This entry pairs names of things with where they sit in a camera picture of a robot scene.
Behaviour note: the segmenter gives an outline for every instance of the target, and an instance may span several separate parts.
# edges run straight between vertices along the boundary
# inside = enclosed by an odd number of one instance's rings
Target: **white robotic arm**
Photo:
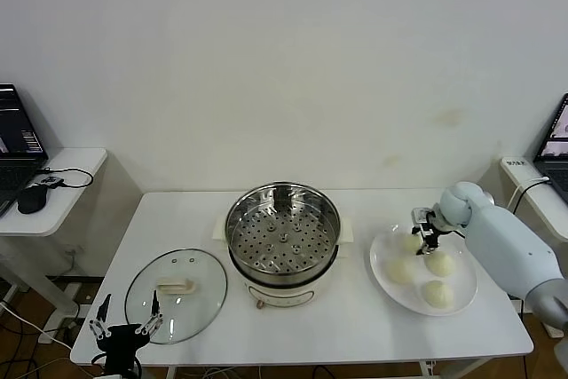
[[[554,252],[512,213],[494,206],[479,186],[448,187],[433,209],[415,209],[413,220],[424,239],[418,254],[435,250],[439,235],[460,232],[503,290],[524,299],[543,322],[568,332],[568,281]]]

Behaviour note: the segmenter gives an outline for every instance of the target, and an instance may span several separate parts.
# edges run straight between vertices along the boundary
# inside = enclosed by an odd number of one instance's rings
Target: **glass lid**
[[[152,315],[154,291],[163,323],[152,343],[177,343],[197,335],[217,316],[225,301],[225,269],[199,249],[174,250],[157,257],[138,273],[126,295],[129,324],[145,324]]]

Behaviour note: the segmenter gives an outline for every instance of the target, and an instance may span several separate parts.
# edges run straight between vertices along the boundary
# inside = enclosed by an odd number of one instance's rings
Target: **lid handle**
[[[156,289],[164,295],[190,295],[197,284],[183,277],[161,277],[156,281]]]

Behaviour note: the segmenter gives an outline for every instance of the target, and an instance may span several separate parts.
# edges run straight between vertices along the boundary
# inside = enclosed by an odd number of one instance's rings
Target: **power cord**
[[[49,336],[46,332],[44,332],[42,329],[40,329],[38,326],[36,326],[34,323],[31,323],[25,319],[22,319],[17,313],[15,313],[14,311],[12,311],[10,308],[8,308],[8,305],[4,303],[4,301],[0,302],[0,305],[2,305],[4,307],[4,309],[6,311],[8,311],[11,315],[13,315],[14,317],[16,317],[18,320],[23,321],[24,323],[28,324],[29,326],[31,326],[32,328],[35,328],[36,330],[38,330],[42,335],[46,335],[47,337],[49,337],[53,342],[57,342],[60,345],[65,346],[67,349],[69,349],[70,351],[72,350],[72,348],[67,345],[66,343],[61,342],[58,339],[55,339],[55,337],[51,337]]]
[[[550,180],[549,177],[539,177],[539,178],[531,178],[531,179],[527,179],[526,181],[521,182],[517,188],[515,188],[515,191],[513,192],[513,195],[511,195],[511,198],[509,199],[509,202],[507,203],[507,207],[505,209],[509,210],[509,208],[511,207],[511,204],[513,204],[513,201],[515,200],[515,196],[518,193],[518,190],[520,190],[525,184],[531,183],[531,182],[548,182]]]
[[[68,255],[68,254],[71,255],[71,266],[69,266],[69,268],[67,268],[64,272],[61,272],[58,275],[56,275],[55,277],[53,277],[52,279],[50,279],[50,281],[55,281],[59,277],[62,277],[65,274],[67,274],[68,272],[72,272],[75,269],[75,257],[76,257],[77,252],[75,250],[71,250],[70,252],[66,252],[66,255]]]
[[[22,318],[20,317],[20,314],[18,313],[18,310],[16,310],[16,308],[14,308],[8,301],[4,301],[3,299],[0,299],[0,303],[4,306],[4,308],[5,308],[6,305],[7,305],[7,306],[9,306],[9,307],[12,309],[13,312],[10,312],[9,310],[6,310],[6,311],[8,311],[10,314],[12,314],[12,315],[13,315],[14,313],[18,314],[18,317],[16,317],[16,316],[14,316],[14,317],[17,318],[17,320],[18,320],[18,322],[19,322],[19,324],[20,324],[20,332],[18,332],[18,331],[16,331],[16,330],[13,330],[13,329],[11,329],[11,328],[8,328],[7,326],[5,326],[5,325],[3,325],[2,323],[0,323],[0,327],[4,328],[5,330],[7,330],[7,331],[9,331],[9,332],[11,332],[11,333],[14,333],[14,334],[16,334],[16,335],[18,335],[18,336],[20,337],[18,347],[16,348],[16,352],[14,352],[14,356],[15,356],[15,355],[18,353],[18,351],[20,350],[21,342],[22,342],[23,336],[38,336],[38,335],[43,334],[43,332],[54,332],[54,331],[59,331],[59,330],[65,330],[66,333],[65,333],[64,339],[68,339],[68,341],[71,342],[71,339],[70,339],[69,336],[67,335],[67,332],[68,332],[68,330],[69,330],[69,326],[67,326],[67,327],[62,327],[62,328],[53,328],[53,329],[50,329],[50,330],[42,330],[41,332],[33,332],[33,333],[24,332],[24,331],[23,331],[23,323],[24,323],[24,322],[26,322],[27,324],[29,324],[30,326],[32,326],[32,327],[34,327],[34,328],[37,328],[37,327],[34,326],[33,324],[28,323],[28,322],[25,321],[24,319],[22,319]],[[79,317],[79,310],[78,310],[78,306],[77,306],[77,314],[75,315],[75,317],[73,318],[73,320],[72,320],[72,322],[71,322],[70,324],[71,324],[71,325],[76,324],[76,321],[77,321],[77,318],[78,318],[78,317]],[[36,378],[36,379],[39,379],[39,377],[40,377],[40,376],[39,376],[39,371],[40,371],[42,368],[47,367],[47,366],[49,366],[50,364],[55,363],[56,361],[63,360],[63,359],[66,359],[66,360],[68,360],[69,362],[72,362],[72,361],[69,359],[69,357],[60,357],[60,358],[58,358],[58,359],[53,359],[53,360],[51,360],[51,361],[48,361],[48,362],[42,364],[41,366],[38,366],[36,360],[34,359],[34,356],[36,355],[37,346],[38,346],[38,341],[36,340],[36,341],[35,341],[35,345],[34,345],[34,349],[33,349],[33,351],[32,351],[32,354],[31,354],[31,356],[30,356],[28,359],[15,359],[14,357],[12,357],[12,359],[0,363],[0,366],[3,366],[4,364],[9,364],[9,365],[10,365],[10,366],[8,367],[8,370],[6,370],[6,372],[4,373],[4,379],[7,377],[8,373],[9,373],[9,370],[10,370],[10,368],[12,367],[12,364],[14,364],[14,363],[25,363],[25,362],[28,363],[27,372],[26,372],[24,375],[20,375],[20,376],[18,376],[18,377],[15,377],[14,379],[21,379],[21,378],[23,378],[23,377],[28,377],[29,375],[31,375],[31,374],[33,374],[33,373],[35,373],[35,378]],[[89,377],[94,377],[92,374],[90,374],[89,372],[87,372],[87,371],[86,371],[85,369],[83,369],[81,366],[77,366],[77,367],[78,367],[81,371],[83,371],[87,376],[89,376]]]
[[[83,169],[78,169],[78,168],[66,168],[66,169],[45,168],[45,169],[36,170],[35,174],[36,175],[51,175],[52,173],[63,173],[63,172],[80,172],[80,173],[84,173],[85,175],[89,176],[89,182],[87,184],[83,184],[81,186],[71,186],[69,184],[65,184],[64,182],[58,183],[57,186],[62,186],[64,188],[85,188],[86,186],[90,186],[92,184],[92,182],[95,180],[95,177],[93,177],[90,172],[83,170]]]
[[[541,179],[539,182],[536,182],[535,184],[532,184],[531,186],[527,186],[523,192],[521,193],[521,195],[518,196],[518,200],[517,200],[517,204],[515,205],[515,208],[512,210],[513,215],[515,215],[517,213],[518,207],[521,204],[521,201],[523,200],[523,197],[525,196],[525,194],[534,186],[539,186],[540,184],[550,184],[550,180],[548,178],[546,178],[545,180]],[[521,323],[523,323],[523,325],[525,324],[525,301],[521,299],[521,312],[520,312],[520,318],[521,318]],[[525,372],[525,379],[529,378],[528,375],[528,370],[526,368],[526,355],[523,356],[523,370]]]
[[[9,359],[8,361],[4,361],[2,363],[3,364],[7,364],[8,368],[6,369],[6,371],[4,372],[4,379],[6,379],[8,377],[8,374],[10,373],[10,369],[12,368],[12,365],[18,361],[16,361],[16,357],[18,356],[18,352],[20,351],[20,347],[21,347],[21,343],[24,340],[24,336],[22,335],[24,332],[24,325],[22,324],[21,320],[20,320],[20,338],[18,339],[18,345],[16,346],[16,351],[14,351],[12,358]]]
[[[329,370],[327,367],[322,366],[321,364],[318,364],[316,367],[313,368],[312,370],[312,379],[315,379],[316,377],[316,372],[318,371],[318,369],[321,368],[322,370],[325,370],[327,372],[327,374],[332,378],[332,379],[336,379],[335,375],[333,373],[331,373],[331,370]]]
[[[180,372],[179,374],[182,376],[191,376],[191,377],[200,376],[201,379],[208,379],[210,377],[213,377],[214,375],[221,374],[225,377],[225,379],[228,379],[229,376],[227,375],[227,372],[234,373],[233,369],[235,369],[235,367],[226,367],[226,368],[210,367],[207,370],[205,370],[205,373],[203,374],[183,373],[183,372]]]
[[[546,180],[541,180],[541,181],[539,181],[535,184],[532,184],[531,186],[527,186],[523,190],[521,195],[518,196],[517,204],[515,205],[515,208],[512,210],[513,215],[515,215],[517,213],[517,209],[518,209],[519,205],[521,204],[521,201],[523,200],[523,196],[526,194],[526,192],[529,191],[531,188],[533,188],[535,186],[539,186],[540,184],[550,184],[550,179],[546,178]]]

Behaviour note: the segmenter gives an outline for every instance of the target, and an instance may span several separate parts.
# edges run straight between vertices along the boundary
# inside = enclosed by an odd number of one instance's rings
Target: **stainless steel steamer basket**
[[[225,220],[237,268],[273,288],[301,286],[324,273],[335,260],[340,231],[339,213],[328,197],[290,182],[249,191]]]

